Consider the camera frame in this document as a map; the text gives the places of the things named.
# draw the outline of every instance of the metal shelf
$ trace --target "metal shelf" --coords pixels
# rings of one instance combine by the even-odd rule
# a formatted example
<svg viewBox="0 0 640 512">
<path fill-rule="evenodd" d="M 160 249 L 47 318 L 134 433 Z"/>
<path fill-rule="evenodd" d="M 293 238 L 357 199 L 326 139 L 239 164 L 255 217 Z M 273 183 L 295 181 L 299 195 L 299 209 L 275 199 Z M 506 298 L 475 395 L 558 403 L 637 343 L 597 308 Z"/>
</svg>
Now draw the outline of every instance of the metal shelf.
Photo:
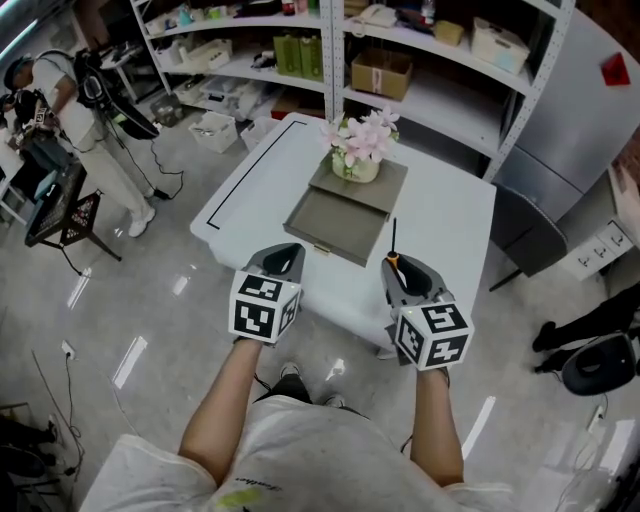
<svg viewBox="0 0 640 512">
<path fill-rule="evenodd" d="M 490 158 L 500 147 L 502 107 L 481 94 L 431 73 L 412 77 L 402 101 L 354 91 L 345 87 L 344 97 L 376 108 L 389 105 L 402 117 L 442 133 Z"/>
<path fill-rule="evenodd" d="M 247 78 L 250 80 L 263 80 L 265 82 L 273 82 L 276 84 L 290 85 L 292 87 L 299 87 L 301 89 L 309 89 L 311 91 L 326 92 L 326 86 L 324 82 L 316 82 L 315 80 L 308 80 L 306 78 L 298 78 L 294 76 L 280 75 L 274 69 L 257 70 L 251 68 L 253 64 L 253 57 L 259 52 L 255 51 L 241 51 L 235 53 L 231 59 L 231 62 L 219 67 L 212 71 L 210 69 L 195 69 L 190 66 L 180 64 L 178 66 L 160 68 L 163 73 L 178 74 L 178 75 L 222 75 L 222 76 L 235 76 L 238 78 Z"/>
<path fill-rule="evenodd" d="M 553 5 L 548 0 L 523 0 L 529 5 L 533 5 L 536 9 L 548 14 L 552 18 L 558 19 L 561 15 L 561 11 L 558 7 Z"/>
<path fill-rule="evenodd" d="M 355 29 L 360 33 L 362 31 L 362 25 L 358 23 L 355 26 Z M 351 20 L 344 21 L 343 30 L 345 32 L 353 32 Z M 404 27 L 383 28 L 373 25 L 365 25 L 364 33 L 367 36 L 404 44 L 419 50 L 433 53 L 434 55 L 439 55 L 445 59 L 458 62 L 463 66 L 471 68 L 505 84 L 525 96 L 531 92 L 531 83 L 533 80 L 527 65 L 524 66 L 524 69 L 519 75 L 514 75 L 490 64 L 489 62 L 485 62 L 475 57 L 471 53 L 471 45 L 467 34 L 463 36 L 462 41 L 458 46 L 450 46 L 437 41 L 436 38 L 430 34 L 423 34 L 422 32 L 417 32 Z"/>
<path fill-rule="evenodd" d="M 218 20 L 196 21 L 189 25 L 172 28 L 162 34 L 149 35 L 148 37 L 149 39 L 157 39 L 160 37 L 174 36 L 176 34 L 229 27 L 299 27 L 320 30 L 322 28 L 322 20 L 317 16 L 311 15 L 284 16 L 282 14 L 249 18 L 221 18 Z"/>
</svg>

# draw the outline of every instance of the power outlet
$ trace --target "power outlet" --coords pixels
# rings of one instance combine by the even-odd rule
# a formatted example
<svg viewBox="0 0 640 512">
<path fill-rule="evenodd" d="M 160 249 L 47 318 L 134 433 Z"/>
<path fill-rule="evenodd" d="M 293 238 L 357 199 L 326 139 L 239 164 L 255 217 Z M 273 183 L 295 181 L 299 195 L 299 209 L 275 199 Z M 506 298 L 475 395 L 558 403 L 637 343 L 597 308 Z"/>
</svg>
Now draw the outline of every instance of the power outlet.
<svg viewBox="0 0 640 512">
<path fill-rule="evenodd" d="M 76 351 L 69 345 L 67 340 L 62 340 L 62 351 L 69 356 L 69 359 L 73 360 L 76 358 Z"/>
</svg>

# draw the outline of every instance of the tiled floor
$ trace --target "tiled floor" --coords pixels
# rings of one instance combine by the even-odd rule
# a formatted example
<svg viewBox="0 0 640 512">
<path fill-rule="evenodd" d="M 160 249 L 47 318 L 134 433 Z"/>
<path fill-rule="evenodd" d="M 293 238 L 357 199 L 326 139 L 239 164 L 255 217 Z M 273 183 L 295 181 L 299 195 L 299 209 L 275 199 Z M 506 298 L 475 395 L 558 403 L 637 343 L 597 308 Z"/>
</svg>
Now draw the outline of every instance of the tiled floor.
<svg viewBox="0 0 640 512">
<path fill-rule="evenodd" d="M 26 400 L 36 423 L 46 423 L 53 408 L 33 350 L 66 412 L 60 343 L 66 339 L 75 347 L 79 360 L 70 363 L 74 416 L 86 449 L 77 503 L 118 436 L 131 431 L 128 422 L 159 447 L 175 450 L 230 350 L 226 324 L 233 273 L 191 235 L 189 223 L 246 150 L 239 141 L 224 155 L 210 153 L 193 141 L 186 130 L 189 122 L 166 129 L 155 144 L 167 170 L 184 168 L 186 173 L 180 195 L 156 204 L 158 215 L 148 232 L 137 240 L 128 238 L 127 215 L 103 197 L 96 231 L 123 261 L 117 263 L 86 241 L 70 248 L 76 266 L 91 269 L 79 296 L 78 277 L 61 254 L 42 246 L 27 248 L 20 225 L 0 235 L 0 404 Z M 131 145 L 136 160 L 152 181 L 173 193 L 177 178 L 158 175 L 148 145 Z M 89 184 L 86 188 L 93 190 Z M 598 304 L 605 297 L 603 286 L 595 280 L 578 283 L 552 268 L 488 293 L 488 285 L 507 271 L 504 258 L 491 248 L 473 311 L 473 345 L 464 364 L 451 372 L 462 441 L 483 405 L 492 402 L 488 397 L 495 397 L 467 458 L 467 480 L 507 482 L 514 486 L 522 510 L 554 512 L 577 474 L 558 511 L 595 510 L 595 500 L 605 495 L 620 458 L 616 450 L 628 456 L 637 446 L 640 380 L 609 394 L 602 429 L 587 434 L 595 407 L 604 399 L 578 398 L 553 376 L 532 375 L 529 367 L 535 357 L 529 344 L 544 320 L 568 321 Z M 148 347 L 117 393 L 127 421 L 110 378 L 138 336 Z M 273 382 L 287 359 L 302 366 L 312 398 L 339 391 L 396 446 L 408 437 L 414 400 L 411 368 L 377 360 L 372 346 L 308 311 L 276 349 L 264 351 L 260 377 Z M 256 384 L 254 394 L 260 391 Z M 61 453 L 74 464 L 69 440 L 67 446 Z"/>
</svg>

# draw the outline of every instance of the cardboard box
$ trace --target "cardboard box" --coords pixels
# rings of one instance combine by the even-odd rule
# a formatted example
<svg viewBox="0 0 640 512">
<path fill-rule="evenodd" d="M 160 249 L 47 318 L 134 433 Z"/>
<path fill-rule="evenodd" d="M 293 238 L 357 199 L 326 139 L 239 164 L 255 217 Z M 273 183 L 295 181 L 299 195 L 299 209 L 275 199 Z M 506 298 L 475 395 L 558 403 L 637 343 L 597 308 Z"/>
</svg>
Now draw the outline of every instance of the cardboard box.
<svg viewBox="0 0 640 512">
<path fill-rule="evenodd" d="M 281 121 L 291 112 L 324 119 L 324 95 L 314 91 L 285 89 L 271 109 L 271 117 Z"/>
<path fill-rule="evenodd" d="M 409 55 L 367 48 L 351 63 L 351 87 L 401 101 L 409 88 L 412 72 Z"/>
</svg>

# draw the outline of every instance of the refrigerator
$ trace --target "refrigerator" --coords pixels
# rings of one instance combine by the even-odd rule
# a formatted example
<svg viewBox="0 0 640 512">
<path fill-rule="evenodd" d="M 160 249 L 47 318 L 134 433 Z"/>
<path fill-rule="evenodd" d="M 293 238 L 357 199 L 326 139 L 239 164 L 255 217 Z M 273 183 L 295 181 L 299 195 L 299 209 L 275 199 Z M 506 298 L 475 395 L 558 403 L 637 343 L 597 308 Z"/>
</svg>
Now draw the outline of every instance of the refrigerator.
<svg viewBox="0 0 640 512">
<path fill-rule="evenodd" d="M 608 87 L 601 65 L 620 52 L 631 85 Z M 559 220 L 598 181 L 640 125 L 640 65 L 576 9 L 551 77 L 494 181 Z"/>
</svg>

